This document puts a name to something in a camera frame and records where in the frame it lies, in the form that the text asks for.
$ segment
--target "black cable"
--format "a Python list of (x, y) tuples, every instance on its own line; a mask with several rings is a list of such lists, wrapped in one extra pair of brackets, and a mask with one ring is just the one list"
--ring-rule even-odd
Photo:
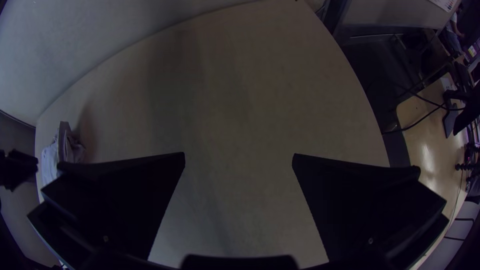
[(403, 85), (399, 84), (398, 82), (393, 81), (393, 80), (391, 80), (391, 79), (389, 79), (389, 78), (387, 78), (387, 77), (379, 77), (379, 78), (374, 79), (374, 80), (367, 86), (367, 88), (366, 88), (366, 90), (365, 90), (365, 93), (368, 93), (368, 91), (370, 90), (370, 88), (372, 87), (372, 85), (373, 85), (375, 82), (378, 82), (379, 80), (387, 81), (387, 82), (393, 84), (394, 86), (403, 89), (404, 92), (401, 93), (400, 95), (398, 95), (397, 98), (405, 95), (406, 93), (410, 93), (410, 94), (412, 94), (413, 96), (415, 96), (416, 98), (418, 98), (418, 99), (420, 99), (420, 100), (422, 100), (422, 101), (424, 101), (424, 102), (430, 103), (430, 104), (432, 104), (432, 105), (435, 105), (435, 106), (437, 106), (437, 107), (440, 107), (440, 108), (442, 108), (442, 109), (444, 109), (444, 110), (446, 110), (446, 111), (462, 111), (463, 109), (465, 109), (465, 107), (463, 107), (463, 108), (447, 108), (447, 107), (444, 107), (442, 104), (437, 104), (437, 103), (435, 103), (435, 102), (433, 102), (433, 101), (431, 101), (431, 100), (428, 100), (428, 99), (426, 99), (426, 98), (418, 95), (417, 93), (413, 92), (411, 88), (406, 88), (406, 87), (404, 87)]
[(382, 134), (382, 135), (387, 135), (387, 134), (392, 134), (392, 133), (407, 131), (407, 130), (415, 127), (416, 125), (418, 125), (423, 119), (429, 117), (431, 114), (433, 114), (434, 112), (436, 112), (436, 111), (437, 111), (438, 109), (440, 109), (440, 108), (441, 108), (441, 106), (436, 107), (434, 110), (432, 110), (431, 112), (427, 113), (424, 117), (422, 117), (420, 120), (416, 121), (416, 122), (413, 123), (412, 125), (409, 125), (409, 126), (407, 126), (407, 127), (400, 128), (400, 129), (395, 129), (395, 130), (392, 130), (392, 131), (382, 132), (381, 134)]
[(428, 99), (424, 98), (423, 96), (420, 96), (420, 95), (418, 95), (417, 93), (413, 92), (412, 89), (408, 89), (408, 88), (400, 85), (400, 84), (397, 83), (396, 81), (393, 81), (393, 80), (388, 79), (388, 78), (385, 78), (385, 79), (387, 79), (387, 80), (388, 80), (390, 83), (392, 83), (393, 85), (395, 85), (395, 86), (397, 86), (397, 87), (405, 90), (405, 92), (402, 93), (401, 95), (399, 95), (399, 97), (405, 95), (405, 93), (410, 93), (410, 94), (414, 95), (415, 97), (417, 97), (418, 99), (421, 99), (421, 100), (423, 100), (424, 102), (430, 103), (430, 104), (435, 105), (435, 106), (437, 106), (437, 107), (441, 107), (442, 109), (444, 109), (444, 110), (446, 110), (446, 111), (461, 111), (461, 110), (465, 109), (465, 107), (463, 107), (463, 108), (447, 108), (447, 107), (443, 107), (443, 104), (437, 104), (437, 103), (435, 103), (435, 102), (433, 102), (433, 101), (431, 101), (431, 100), (428, 100)]
[(446, 229), (445, 235), (449, 232), (450, 226), (452, 225), (452, 220), (454, 219), (455, 216), (455, 210), (457, 210), (457, 203), (459, 201), (460, 197), (460, 191), (462, 190), (462, 180), (464, 178), (464, 171), (461, 171), (461, 176), (460, 176), (460, 185), (458, 186), (458, 192), (456, 194), (456, 200), (455, 200), (455, 206), (453, 207), (453, 213), (451, 214), (450, 222), (448, 223), (448, 227)]

